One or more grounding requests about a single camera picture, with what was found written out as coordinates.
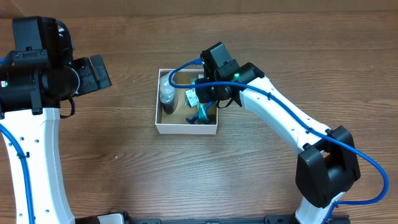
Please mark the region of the green white soap box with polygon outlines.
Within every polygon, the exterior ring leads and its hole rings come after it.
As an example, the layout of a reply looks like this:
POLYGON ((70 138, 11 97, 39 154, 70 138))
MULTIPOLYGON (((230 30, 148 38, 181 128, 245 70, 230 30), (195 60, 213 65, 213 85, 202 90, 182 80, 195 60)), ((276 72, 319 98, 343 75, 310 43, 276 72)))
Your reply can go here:
POLYGON ((191 108, 196 107, 199 104, 199 100, 194 89, 185 91, 185 99, 186 104, 191 108))

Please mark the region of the teal toothpaste tube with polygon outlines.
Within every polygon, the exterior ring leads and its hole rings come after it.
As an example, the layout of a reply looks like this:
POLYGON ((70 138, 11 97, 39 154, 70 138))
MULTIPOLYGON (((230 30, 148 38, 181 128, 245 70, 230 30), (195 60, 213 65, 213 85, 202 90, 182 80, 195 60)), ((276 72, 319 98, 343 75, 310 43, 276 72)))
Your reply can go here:
POLYGON ((208 103, 200 103, 198 105, 198 119, 199 124, 209 124, 210 120, 208 117, 208 103))

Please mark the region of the blue disposable razor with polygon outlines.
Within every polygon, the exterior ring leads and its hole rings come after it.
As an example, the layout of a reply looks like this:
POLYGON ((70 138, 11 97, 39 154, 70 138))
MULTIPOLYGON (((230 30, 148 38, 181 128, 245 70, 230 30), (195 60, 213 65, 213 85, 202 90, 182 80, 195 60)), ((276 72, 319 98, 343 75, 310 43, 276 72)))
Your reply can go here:
MULTIPOLYGON (((208 103, 208 109, 209 109, 212 105, 213 105, 213 102, 208 103)), ((196 121, 197 119, 198 119, 198 113, 196 113, 196 114, 194 115, 193 118, 186 118, 186 121, 187 121, 189 124, 195 124, 195 121, 196 121)))

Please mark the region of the clear pump bottle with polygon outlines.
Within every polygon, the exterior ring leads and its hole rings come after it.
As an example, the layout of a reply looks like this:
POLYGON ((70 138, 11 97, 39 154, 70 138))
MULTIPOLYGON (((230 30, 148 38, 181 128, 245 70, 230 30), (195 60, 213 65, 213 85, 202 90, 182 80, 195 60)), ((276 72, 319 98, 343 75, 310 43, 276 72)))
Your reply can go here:
POLYGON ((178 105, 178 93, 169 83, 171 72, 160 78, 159 99, 166 114, 172 114, 178 105))

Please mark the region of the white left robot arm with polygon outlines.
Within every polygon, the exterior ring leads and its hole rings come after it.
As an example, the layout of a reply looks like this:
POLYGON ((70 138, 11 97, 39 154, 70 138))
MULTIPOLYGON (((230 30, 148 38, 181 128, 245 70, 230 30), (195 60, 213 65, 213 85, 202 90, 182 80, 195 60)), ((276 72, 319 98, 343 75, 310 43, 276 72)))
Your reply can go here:
POLYGON ((75 218, 59 153, 60 103, 111 86, 102 56, 1 65, 1 134, 18 223, 128 223, 124 212, 75 218))

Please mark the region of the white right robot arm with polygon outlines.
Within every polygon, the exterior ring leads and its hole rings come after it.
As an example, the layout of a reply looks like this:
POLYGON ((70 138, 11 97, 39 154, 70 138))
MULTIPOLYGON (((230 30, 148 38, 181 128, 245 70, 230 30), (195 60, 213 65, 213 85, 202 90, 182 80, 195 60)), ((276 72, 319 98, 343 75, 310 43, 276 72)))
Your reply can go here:
POLYGON ((195 83, 201 102, 237 102, 268 124, 297 156, 295 183, 303 199, 290 222, 333 223, 340 198, 361 176, 351 133, 309 117, 252 63, 202 65, 205 76, 195 83))

